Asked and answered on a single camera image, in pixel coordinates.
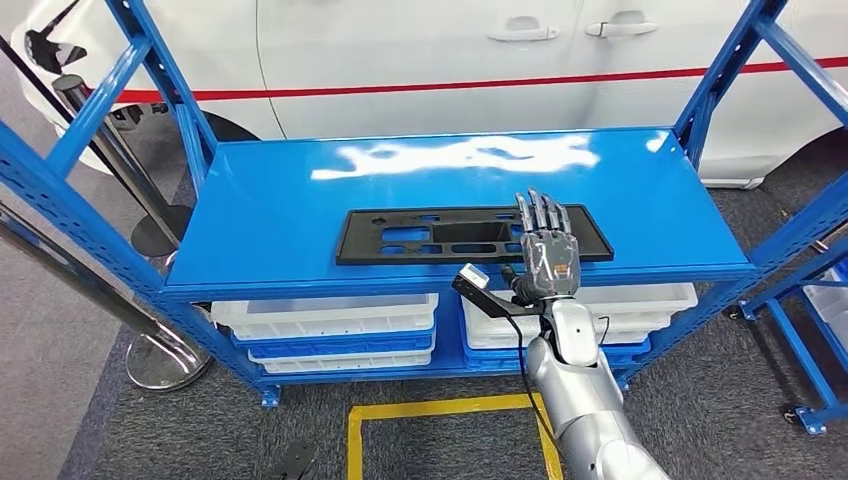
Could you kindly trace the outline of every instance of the shelf foot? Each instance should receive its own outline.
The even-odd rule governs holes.
[[[280,406],[280,397],[282,396],[282,387],[279,385],[271,385],[262,391],[262,407],[277,408]]]
[[[783,418],[793,425],[798,425],[810,435],[827,433],[827,426],[814,415],[815,409],[803,405],[795,405],[784,410]]]
[[[749,322],[753,322],[757,319],[753,313],[749,313],[745,310],[745,301],[741,301],[738,304],[733,304],[724,310],[721,311],[721,314],[731,320],[748,320]]]

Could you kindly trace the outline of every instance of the metal shelf rack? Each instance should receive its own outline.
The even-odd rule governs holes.
[[[455,267],[333,263],[353,208],[500,206],[534,185],[586,205],[616,258],[584,266],[586,285],[710,281],[700,305],[651,335],[645,365],[848,216],[848,174],[746,255],[697,177],[715,106],[765,39],[848,124],[848,94],[775,23],[786,0],[752,0],[673,126],[322,141],[219,142],[142,0],[105,0],[129,46],[46,160],[0,125],[0,179],[142,299],[276,405],[280,385],[478,375],[465,366]],[[109,106],[143,65],[174,113],[198,202],[166,277],[65,181]],[[426,368],[268,375],[192,301],[438,292]]]
[[[848,288],[848,280],[846,279],[820,280],[825,270],[832,268],[846,258],[848,258],[848,237],[837,241],[827,251],[807,261],[773,287],[739,304],[744,317],[752,322],[757,320],[757,312],[763,309],[769,311],[824,403],[824,407],[818,410],[802,405],[793,407],[791,412],[787,412],[788,415],[797,418],[804,430],[811,435],[827,432],[825,423],[830,420],[848,417],[848,401],[840,401],[836,396],[804,341],[798,335],[789,317],[786,316],[780,302],[789,297],[795,297],[801,301],[813,324],[827,341],[840,366],[848,373],[848,351],[839,342],[830,325],[821,318],[819,312],[802,290],[807,285]]]

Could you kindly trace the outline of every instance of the white plastic crate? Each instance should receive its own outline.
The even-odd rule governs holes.
[[[252,362],[265,367],[268,373],[307,373],[333,370],[362,370],[367,368],[394,368],[428,365],[430,354],[436,348],[436,334],[432,346],[427,350],[408,352],[369,352],[343,355],[311,355],[307,357],[254,358]]]
[[[212,320],[240,340],[427,330],[435,293],[213,302]]]
[[[830,269],[824,273],[822,280],[834,282],[843,279],[836,270]],[[848,287],[808,285],[804,287],[804,294],[810,299],[822,320],[830,326],[842,347],[848,350]]]
[[[514,295],[508,290],[494,293],[507,300]],[[671,316],[676,312],[698,304],[698,296],[691,283],[583,287],[577,291],[576,297],[592,312],[598,341],[607,326],[603,317],[609,317],[609,331],[604,344],[644,342],[650,332],[669,326]],[[469,347],[515,347],[518,336],[506,319],[489,318],[465,298],[462,299],[462,309]],[[534,316],[513,319],[521,329],[523,343],[527,346],[539,334],[539,319]]]

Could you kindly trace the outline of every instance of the stanchion post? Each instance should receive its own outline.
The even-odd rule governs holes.
[[[79,75],[62,75],[53,81],[53,89],[62,103],[78,113],[91,93]],[[169,205],[138,157],[130,150],[108,116],[94,134],[94,144],[121,182],[138,200],[147,217],[133,230],[131,242],[142,255],[158,257],[175,251],[185,233],[191,209]]]
[[[127,300],[103,277],[0,202],[0,238],[138,333],[127,351],[127,373],[155,391],[186,386],[210,364],[209,354]]]

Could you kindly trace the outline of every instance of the shelf top surface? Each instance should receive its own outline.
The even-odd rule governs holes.
[[[163,291],[453,277],[458,265],[335,265],[348,211],[506,206],[529,186],[585,205],[615,251],[584,263],[586,284],[750,268],[664,129],[238,142],[219,146]]]

